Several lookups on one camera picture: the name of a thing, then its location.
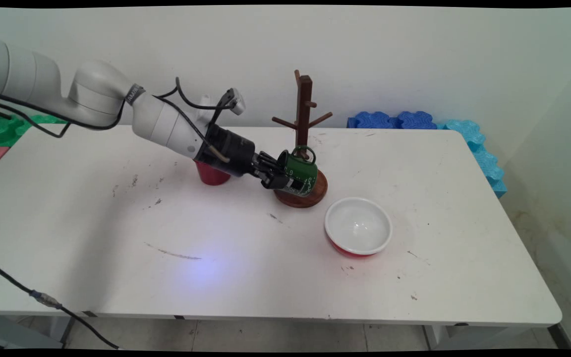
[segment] mug handle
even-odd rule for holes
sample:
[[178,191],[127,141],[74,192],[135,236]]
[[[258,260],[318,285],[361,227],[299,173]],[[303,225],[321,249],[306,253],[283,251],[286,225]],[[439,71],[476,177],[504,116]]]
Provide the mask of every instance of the mug handle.
[[301,150],[301,149],[309,150],[309,151],[312,153],[312,162],[309,163],[309,164],[310,164],[310,165],[314,165],[314,163],[315,163],[316,160],[317,160],[317,154],[315,154],[314,151],[313,151],[312,149],[310,149],[310,147],[309,147],[308,145],[299,145],[299,146],[295,147],[295,148],[292,150],[292,154],[291,154],[291,155],[294,155],[295,151],[299,151],[299,150]]

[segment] green mug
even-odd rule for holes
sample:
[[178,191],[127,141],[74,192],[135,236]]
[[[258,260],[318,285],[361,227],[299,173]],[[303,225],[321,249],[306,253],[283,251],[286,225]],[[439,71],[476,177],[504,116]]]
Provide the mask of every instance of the green mug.
[[[294,155],[295,152],[301,149],[309,150],[312,153],[311,162]],[[279,155],[277,163],[284,168],[286,176],[290,177],[290,181],[281,190],[299,197],[308,196],[312,192],[314,184],[317,183],[319,169],[315,165],[316,160],[316,154],[306,145],[295,147],[292,153],[283,150],[281,155]]]

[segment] white bowl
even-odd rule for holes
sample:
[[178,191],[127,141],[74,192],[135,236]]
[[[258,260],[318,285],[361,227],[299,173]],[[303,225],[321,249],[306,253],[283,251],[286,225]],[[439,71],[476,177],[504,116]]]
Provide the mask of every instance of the white bowl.
[[376,203],[345,197],[327,208],[325,228],[335,248],[348,255],[378,253],[392,239],[392,221]]

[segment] white table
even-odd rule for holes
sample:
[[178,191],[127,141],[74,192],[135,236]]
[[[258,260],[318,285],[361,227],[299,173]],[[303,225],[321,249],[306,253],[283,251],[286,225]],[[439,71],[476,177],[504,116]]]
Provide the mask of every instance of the white table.
[[[288,128],[229,129],[275,157],[294,144]],[[32,128],[0,160],[0,267],[81,316],[428,325],[435,348],[560,321],[460,134],[313,128],[309,142],[329,189],[296,209],[251,176],[204,185],[129,126]],[[330,245],[325,212],[346,196],[389,213],[387,249],[356,259]],[[0,277],[0,314],[59,311]],[[449,336],[456,323],[485,328]]]

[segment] wooden mug stand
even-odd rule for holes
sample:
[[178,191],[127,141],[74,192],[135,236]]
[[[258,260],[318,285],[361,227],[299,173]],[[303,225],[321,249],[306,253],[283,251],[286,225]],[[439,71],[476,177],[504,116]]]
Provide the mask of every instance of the wooden mug stand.
[[[272,121],[278,122],[290,129],[294,129],[296,133],[295,146],[308,145],[308,129],[331,117],[332,112],[326,113],[319,119],[310,122],[310,108],[317,107],[317,104],[312,101],[312,79],[309,75],[299,75],[298,69],[294,71],[294,77],[296,79],[296,85],[299,88],[296,102],[296,120],[294,121],[294,124],[292,124],[291,122],[281,120],[277,117],[272,117]],[[295,152],[294,155],[300,156],[305,160],[310,158],[306,150],[299,150]],[[321,199],[325,197],[326,192],[327,178],[323,172],[319,170],[317,182],[315,183],[312,192],[307,197],[295,196],[281,190],[275,190],[275,195],[284,205],[294,208],[306,208],[319,203]]]

